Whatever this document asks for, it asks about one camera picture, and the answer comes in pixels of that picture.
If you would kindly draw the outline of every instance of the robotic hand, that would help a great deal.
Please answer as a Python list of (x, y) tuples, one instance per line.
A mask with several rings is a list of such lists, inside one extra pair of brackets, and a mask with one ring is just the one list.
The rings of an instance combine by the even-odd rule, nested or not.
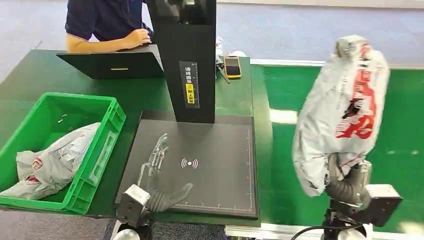
[(324, 229), (322, 240), (369, 239), (364, 225), (384, 226), (401, 203), (402, 198), (391, 185), (369, 184), (372, 170), (369, 161), (354, 165), (343, 180), (339, 180), (342, 171), (338, 162), (337, 153), (328, 156), (325, 191), (331, 199), (322, 226), (305, 228), (292, 240), (314, 229)]
[(191, 183), (174, 194), (169, 194), (159, 184), (162, 162), (169, 149), (167, 139), (165, 133), (157, 140), (149, 160), (141, 166), (137, 183), (122, 194), (116, 215), (123, 224), (114, 240), (150, 239), (151, 213), (163, 212), (189, 195)]

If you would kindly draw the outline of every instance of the yellow label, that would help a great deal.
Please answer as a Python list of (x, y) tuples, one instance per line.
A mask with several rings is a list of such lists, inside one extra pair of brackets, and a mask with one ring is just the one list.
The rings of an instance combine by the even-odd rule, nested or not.
[(186, 83), (185, 84), (185, 91), (187, 92), (187, 103), (188, 104), (195, 104), (195, 89), (193, 87), (193, 84)]
[(126, 70), (128, 70), (128, 68), (127, 67), (123, 67), (123, 68), (111, 68), (110, 70), (112, 70), (112, 71), (126, 71)]

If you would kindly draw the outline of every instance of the navy polo shirt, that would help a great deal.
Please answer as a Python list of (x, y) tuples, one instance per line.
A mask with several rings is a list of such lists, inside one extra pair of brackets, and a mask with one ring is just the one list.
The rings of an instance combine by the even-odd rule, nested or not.
[(136, 29), (149, 29), (142, 21), (145, 0), (68, 0), (65, 29), (72, 36), (99, 41), (122, 39)]

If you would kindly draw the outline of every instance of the laptop lid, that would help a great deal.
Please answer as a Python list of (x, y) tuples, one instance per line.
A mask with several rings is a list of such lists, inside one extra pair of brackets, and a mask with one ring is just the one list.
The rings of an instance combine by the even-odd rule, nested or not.
[(118, 52), (57, 53), (56, 55), (96, 80), (149, 79), (164, 76), (156, 45)]

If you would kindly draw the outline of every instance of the black cable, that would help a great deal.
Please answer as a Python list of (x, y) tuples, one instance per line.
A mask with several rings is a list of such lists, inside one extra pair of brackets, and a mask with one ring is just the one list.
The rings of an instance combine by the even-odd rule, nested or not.
[(310, 226), (307, 227), (305, 229), (303, 229), (302, 231), (296, 233), (291, 240), (295, 240), (297, 239), (301, 234), (310, 231), (310, 230), (315, 230), (315, 229), (334, 229), (334, 230), (347, 230), (347, 229), (357, 229), (359, 227), (361, 227), (362, 224), (355, 224), (352, 226)]

